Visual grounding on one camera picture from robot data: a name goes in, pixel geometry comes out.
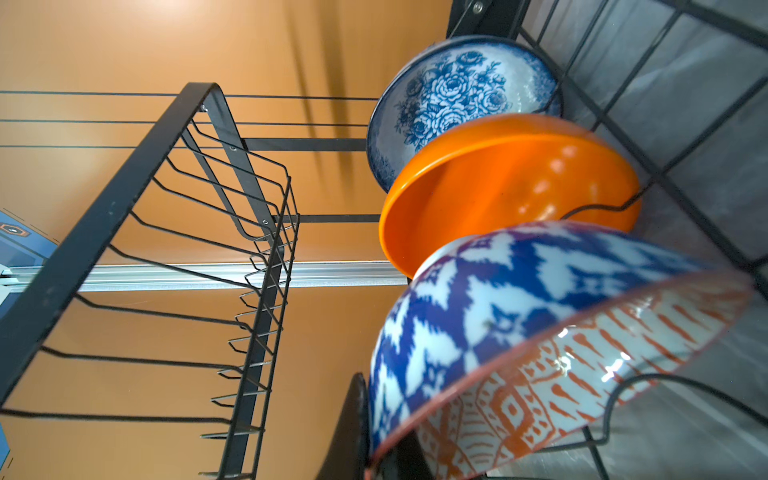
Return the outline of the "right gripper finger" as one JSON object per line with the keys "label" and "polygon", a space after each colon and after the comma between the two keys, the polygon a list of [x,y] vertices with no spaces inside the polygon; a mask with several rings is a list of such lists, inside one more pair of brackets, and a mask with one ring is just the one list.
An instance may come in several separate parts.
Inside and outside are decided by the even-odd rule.
{"label": "right gripper finger", "polygon": [[352,376],[317,480],[363,480],[369,454],[369,398],[362,373]]}

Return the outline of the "red geometric pattern bowl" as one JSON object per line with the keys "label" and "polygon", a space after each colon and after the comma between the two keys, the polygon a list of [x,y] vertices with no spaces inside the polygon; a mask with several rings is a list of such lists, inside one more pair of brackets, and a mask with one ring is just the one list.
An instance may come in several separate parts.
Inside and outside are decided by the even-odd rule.
{"label": "red geometric pattern bowl", "polygon": [[730,328],[752,278],[624,232],[542,221],[454,241],[388,313],[370,377],[375,478],[413,436],[435,479],[470,479],[631,401]]}

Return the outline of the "orange plastic bowl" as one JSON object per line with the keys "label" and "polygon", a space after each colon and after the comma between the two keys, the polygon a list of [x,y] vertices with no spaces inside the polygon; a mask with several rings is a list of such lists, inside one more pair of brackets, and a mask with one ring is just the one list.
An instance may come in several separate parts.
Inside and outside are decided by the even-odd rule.
{"label": "orange plastic bowl", "polygon": [[572,220],[629,232],[641,203],[634,168],[571,121],[540,114],[472,120],[442,134],[401,170],[378,235],[407,277],[444,245],[523,223]]}

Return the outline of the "blue floral white bowl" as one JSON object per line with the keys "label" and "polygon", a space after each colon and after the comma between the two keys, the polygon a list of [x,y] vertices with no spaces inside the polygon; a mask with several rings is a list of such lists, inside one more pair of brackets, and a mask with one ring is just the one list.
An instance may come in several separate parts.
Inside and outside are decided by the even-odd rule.
{"label": "blue floral white bowl", "polygon": [[427,144],[466,122],[505,113],[560,117],[556,76],[530,48],[484,35],[434,44],[412,59],[373,109],[366,136],[369,168],[389,191]]}

